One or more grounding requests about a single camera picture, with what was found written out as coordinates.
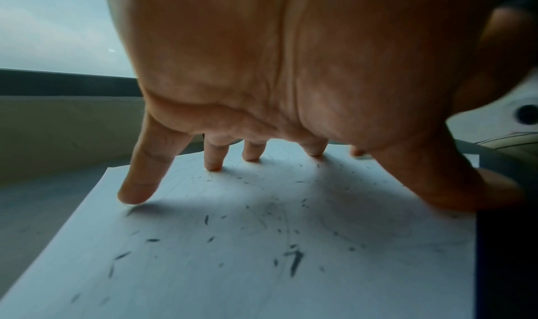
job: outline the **white object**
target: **white object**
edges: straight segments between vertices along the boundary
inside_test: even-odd
[[[131,212],[128,167],[108,169],[0,318],[472,317],[474,216],[426,206],[347,146],[316,160],[273,140],[260,164],[242,147],[219,173],[177,157]]]

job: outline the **dark speck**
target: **dark speck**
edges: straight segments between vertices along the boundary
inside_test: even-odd
[[[99,303],[99,306],[104,306],[106,305],[106,303],[108,303],[110,301],[110,297],[106,297],[104,298],[103,300],[101,300],[101,302]]]
[[[129,254],[131,254],[131,252],[126,252],[126,253],[124,253],[124,254],[120,254],[120,255],[118,255],[116,258],[114,258],[114,261],[119,260],[119,259],[122,259],[122,258],[128,256]]]
[[[80,293],[77,293],[71,298],[71,303],[74,304],[77,302],[77,300],[80,298]]]
[[[112,276],[114,275],[114,264],[110,266],[110,270],[108,271],[108,278],[112,279]]]
[[[290,275],[293,278],[295,276],[295,273],[297,272],[297,268],[299,267],[299,264],[301,263],[301,260],[303,259],[304,254],[300,251],[295,251],[295,259],[293,259],[293,263],[291,264],[290,269]]]

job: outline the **sky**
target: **sky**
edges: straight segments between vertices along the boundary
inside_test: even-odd
[[[0,0],[0,68],[134,76],[106,0]]]

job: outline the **skin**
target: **skin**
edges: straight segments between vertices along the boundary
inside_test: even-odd
[[[434,206],[522,201],[514,182],[472,168],[445,125],[507,90],[489,77],[503,69],[491,58],[510,54],[491,31],[506,18],[491,15],[495,0],[108,2],[146,102],[118,193],[126,204],[146,201],[198,133],[212,171],[236,138],[247,161],[271,138],[311,156],[331,139],[372,154]]]

